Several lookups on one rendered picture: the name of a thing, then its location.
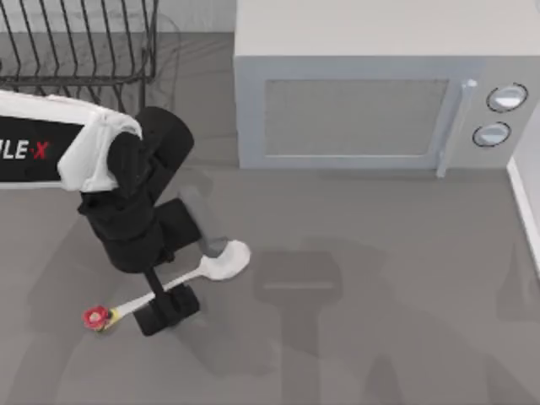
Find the white spoon with red flower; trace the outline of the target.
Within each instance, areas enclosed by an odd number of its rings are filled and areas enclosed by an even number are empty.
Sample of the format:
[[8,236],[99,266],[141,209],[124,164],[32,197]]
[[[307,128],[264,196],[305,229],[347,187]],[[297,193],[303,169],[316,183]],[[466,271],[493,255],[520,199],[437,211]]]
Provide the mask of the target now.
[[[245,242],[228,241],[224,250],[217,257],[203,255],[195,269],[159,286],[163,288],[165,293],[169,293],[173,288],[194,278],[203,277],[214,282],[221,282],[231,279],[245,270],[250,260],[251,249]],[[148,292],[116,307],[94,306],[82,314],[83,323],[90,330],[103,332],[123,317],[141,310],[155,297],[155,292]]]

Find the microwave oven door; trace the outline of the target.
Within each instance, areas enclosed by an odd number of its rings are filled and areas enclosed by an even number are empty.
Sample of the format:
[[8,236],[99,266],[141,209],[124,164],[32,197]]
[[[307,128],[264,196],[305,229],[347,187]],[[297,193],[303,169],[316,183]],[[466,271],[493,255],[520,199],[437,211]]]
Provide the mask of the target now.
[[433,170],[483,68],[476,57],[237,56],[240,165]]

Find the pale microwave oven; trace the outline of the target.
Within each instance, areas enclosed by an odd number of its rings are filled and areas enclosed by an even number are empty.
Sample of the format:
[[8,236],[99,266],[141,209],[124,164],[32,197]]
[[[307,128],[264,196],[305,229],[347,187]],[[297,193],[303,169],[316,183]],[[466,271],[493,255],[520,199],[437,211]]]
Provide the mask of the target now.
[[[235,58],[476,57],[484,68],[448,171],[503,170],[540,104],[540,0],[237,0]],[[523,84],[528,98],[497,113],[489,93]],[[473,143],[481,126],[504,122],[494,148]]]

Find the small microwave knob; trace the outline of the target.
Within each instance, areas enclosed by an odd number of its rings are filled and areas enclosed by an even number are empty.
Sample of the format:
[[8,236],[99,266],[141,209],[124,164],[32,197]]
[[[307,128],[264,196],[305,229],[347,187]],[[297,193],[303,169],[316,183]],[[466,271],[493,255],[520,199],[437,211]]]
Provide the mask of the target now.
[[480,148],[494,148],[511,135],[510,126],[502,121],[478,127],[472,134],[473,143]]

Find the large microwave knob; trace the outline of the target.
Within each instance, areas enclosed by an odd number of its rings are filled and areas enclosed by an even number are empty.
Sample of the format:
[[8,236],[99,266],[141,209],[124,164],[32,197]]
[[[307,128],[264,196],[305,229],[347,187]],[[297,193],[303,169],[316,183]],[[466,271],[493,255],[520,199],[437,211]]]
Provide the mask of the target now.
[[527,101],[529,92],[523,84],[513,83],[493,89],[486,98],[487,107],[497,113],[519,108]]

